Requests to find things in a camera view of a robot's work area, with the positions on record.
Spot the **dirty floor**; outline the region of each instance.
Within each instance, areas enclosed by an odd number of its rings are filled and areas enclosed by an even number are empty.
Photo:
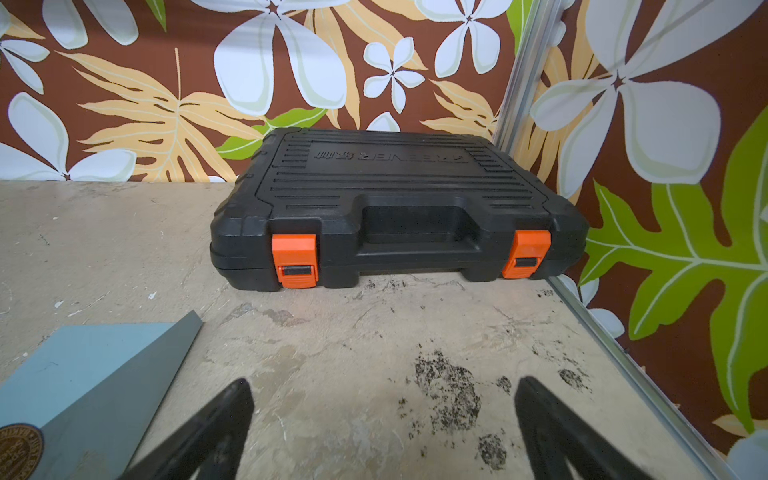
[[[701,478],[545,281],[364,276],[244,292],[208,256],[226,184],[0,183],[0,382],[62,325],[205,322],[137,458],[231,381],[256,413],[239,478],[532,478],[535,376],[655,478]]]

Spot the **tan leaf print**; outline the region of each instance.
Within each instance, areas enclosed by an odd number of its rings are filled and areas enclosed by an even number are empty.
[[[442,97],[435,93],[438,103],[455,116],[425,120],[422,125],[451,134],[472,134],[492,139],[497,118],[482,95],[450,81],[431,82],[445,95]]]
[[[768,419],[753,420],[753,422],[755,424],[755,429],[768,430]],[[750,436],[749,432],[744,428],[744,425],[735,415],[723,415],[712,423],[733,435],[744,438]]]
[[[132,122],[100,130],[82,144],[92,145],[87,152],[125,148],[139,158],[153,158],[150,164],[137,164],[134,175],[146,174],[142,181],[208,182],[203,162],[219,177],[234,181],[232,168],[216,152],[197,126],[247,140],[263,135],[240,120],[261,118],[245,115],[218,95],[194,92],[181,97],[181,76],[176,49],[178,95],[144,72],[115,65],[86,54],[65,54],[86,71],[75,69],[92,84],[110,91],[120,100],[106,100],[80,106],[102,115],[127,118]]]
[[[599,65],[589,46],[587,30],[584,26],[588,6],[589,0],[584,0],[578,12],[576,39],[571,57],[571,75],[568,75],[568,66],[560,48],[553,47],[549,50],[544,66],[544,75],[549,80],[550,87],[561,81],[589,78]],[[547,88],[540,82],[536,89],[534,101],[547,91]],[[515,161],[524,169],[531,170],[536,165],[536,160],[541,156],[536,176],[539,180],[546,181],[554,170],[554,164],[560,157],[560,150],[568,139],[568,135],[591,109],[592,104],[587,105],[570,124],[558,131],[549,132],[540,129],[529,115],[522,129],[522,138],[515,146]],[[581,189],[569,199],[573,204],[577,202],[580,192]]]
[[[392,13],[400,14],[411,20],[426,20],[421,11],[416,8],[416,3],[413,0],[372,0],[380,8]]]
[[[333,7],[339,17],[346,23],[352,32],[364,40],[366,43],[381,43],[389,52],[389,57],[395,54],[395,45],[403,39],[403,36],[397,31],[397,28],[391,26],[386,20],[371,12],[363,6],[359,0],[349,0],[345,4]],[[419,57],[419,53],[414,52],[413,58],[403,65],[410,70],[426,70],[427,67]]]
[[[318,8],[315,10],[314,28],[317,36],[336,52],[341,59],[342,65],[344,65],[346,73],[346,103],[344,108],[346,108],[349,116],[355,121],[355,128],[360,128],[360,93],[357,91],[357,84],[355,83],[355,66],[346,52],[346,45],[344,37],[341,35],[339,22],[336,20],[336,16],[331,8]],[[339,128],[338,112],[335,113],[334,118],[330,115],[328,118],[334,127]]]
[[[338,108],[330,108],[328,111],[326,111],[326,117],[328,117],[328,120],[331,122],[331,125],[341,130],[341,125],[339,125],[339,109]]]
[[[314,10],[306,11],[306,17],[304,17],[304,26],[309,31],[315,31],[315,11]]]
[[[11,26],[5,31],[6,35],[10,35],[16,38],[31,38],[33,40],[45,40],[45,37],[38,35],[34,30],[29,28],[24,22],[16,18],[12,13],[8,13],[11,16]]]
[[[587,40],[587,8],[589,0],[584,0],[579,7],[576,19],[576,40],[571,56],[571,79],[589,78],[600,62],[594,57],[594,52]]]

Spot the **orange latch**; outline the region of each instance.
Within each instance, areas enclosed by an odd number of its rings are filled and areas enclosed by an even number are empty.
[[[546,230],[519,230],[509,252],[509,261],[502,270],[504,278],[528,278],[544,259],[552,236]]]
[[[277,281],[285,288],[317,285],[317,245],[314,235],[272,235]]]

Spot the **round brown sticker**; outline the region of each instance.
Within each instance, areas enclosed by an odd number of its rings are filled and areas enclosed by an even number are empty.
[[[0,480],[27,480],[43,455],[43,434],[25,423],[0,429]]]

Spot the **tool case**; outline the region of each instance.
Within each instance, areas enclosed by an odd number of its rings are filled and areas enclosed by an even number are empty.
[[[210,226],[241,290],[355,286],[361,273],[545,278],[584,253],[578,210],[472,135],[278,128]]]

